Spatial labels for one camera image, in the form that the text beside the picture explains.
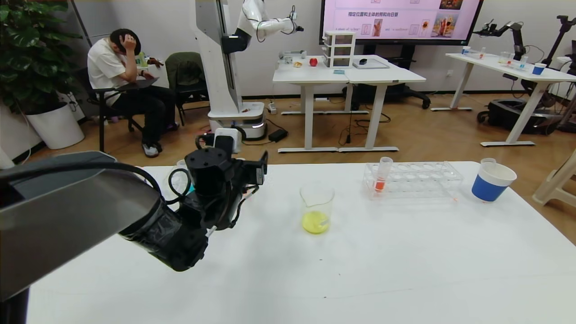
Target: potted plant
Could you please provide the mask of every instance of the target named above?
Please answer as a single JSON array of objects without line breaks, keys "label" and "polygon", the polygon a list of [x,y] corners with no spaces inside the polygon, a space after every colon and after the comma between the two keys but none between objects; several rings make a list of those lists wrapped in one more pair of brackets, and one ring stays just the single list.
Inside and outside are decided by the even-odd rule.
[{"label": "potted plant", "polygon": [[12,112],[23,113],[51,149],[84,138],[58,92],[75,92],[74,51],[64,42],[80,35],[59,32],[68,2],[0,0],[0,97]]}]

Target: man's hand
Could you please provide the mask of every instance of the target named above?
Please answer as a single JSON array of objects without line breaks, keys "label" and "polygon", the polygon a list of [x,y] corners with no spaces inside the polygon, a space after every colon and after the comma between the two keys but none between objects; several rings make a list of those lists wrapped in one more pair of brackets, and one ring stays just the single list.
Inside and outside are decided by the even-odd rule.
[{"label": "man's hand", "polygon": [[126,52],[134,52],[134,49],[136,48],[136,40],[129,34],[124,35],[124,37],[120,36],[120,44],[124,46]]},{"label": "man's hand", "polygon": [[146,80],[152,80],[154,78],[154,76],[148,71],[142,71],[142,76],[145,77]]}]

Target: pink screen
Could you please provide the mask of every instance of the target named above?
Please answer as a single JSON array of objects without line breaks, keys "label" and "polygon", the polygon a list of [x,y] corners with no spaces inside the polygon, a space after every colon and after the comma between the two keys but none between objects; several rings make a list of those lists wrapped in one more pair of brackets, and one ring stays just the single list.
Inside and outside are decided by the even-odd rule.
[{"label": "pink screen", "polygon": [[324,31],[358,39],[466,40],[482,0],[325,0]]}]

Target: black chair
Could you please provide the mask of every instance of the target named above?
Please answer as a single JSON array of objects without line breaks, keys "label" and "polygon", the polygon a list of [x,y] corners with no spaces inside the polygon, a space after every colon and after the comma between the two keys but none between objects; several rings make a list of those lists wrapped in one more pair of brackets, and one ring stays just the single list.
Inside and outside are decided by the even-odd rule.
[{"label": "black chair", "polygon": [[[101,152],[104,152],[104,121],[106,120],[106,118],[116,117],[116,116],[124,116],[128,120],[128,131],[133,132],[134,127],[136,127],[140,132],[142,131],[142,129],[143,129],[142,126],[140,126],[140,124],[136,123],[136,121],[133,120],[133,118],[132,118],[133,115],[126,115],[125,112],[111,109],[106,104],[106,99],[110,98],[111,96],[119,96],[121,91],[127,90],[125,88],[125,86],[123,86],[121,88],[92,89],[92,85],[90,84],[90,78],[88,76],[88,68],[87,67],[77,71],[76,77],[78,78],[79,82],[82,84],[82,87],[84,88],[84,90],[86,90],[86,92],[88,93],[88,100],[87,101],[91,104],[95,104],[95,105],[98,105],[100,107],[98,109],[99,113],[100,113],[100,119],[98,122],[99,122],[99,126],[100,126],[100,151]],[[112,92],[112,91],[114,91],[115,93],[108,96],[108,97],[105,97],[106,92]]]},{"label": "black chair", "polygon": [[[174,53],[166,59],[165,64],[169,87],[176,93],[176,107],[178,108],[180,122],[182,126],[184,126],[184,115],[186,110],[210,107],[210,105],[189,109],[184,109],[183,107],[185,103],[209,101],[208,86],[206,85],[206,80],[203,80],[204,72],[202,61],[200,60],[200,54],[195,52]],[[197,83],[192,85],[178,83],[178,80],[182,79],[182,75],[193,74],[200,76]]]}]

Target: blue and white cup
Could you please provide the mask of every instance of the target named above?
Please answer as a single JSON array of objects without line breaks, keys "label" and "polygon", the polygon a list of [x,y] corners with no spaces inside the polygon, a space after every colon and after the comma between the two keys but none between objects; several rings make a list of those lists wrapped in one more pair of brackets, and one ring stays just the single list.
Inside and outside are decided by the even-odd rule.
[{"label": "blue and white cup", "polygon": [[542,72],[544,72],[545,68],[546,68],[546,64],[536,63],[536,64],[534,64],[534,70],[532,70],[532,74],[535,74],[537,76],[542,75]]},{"label": "blue and white cup", "polygon": [[472,194],[483,201],[494,202],[517,178],[516,172],[509,167],[498,164],[494,159],[483,159],[472,186]]}]

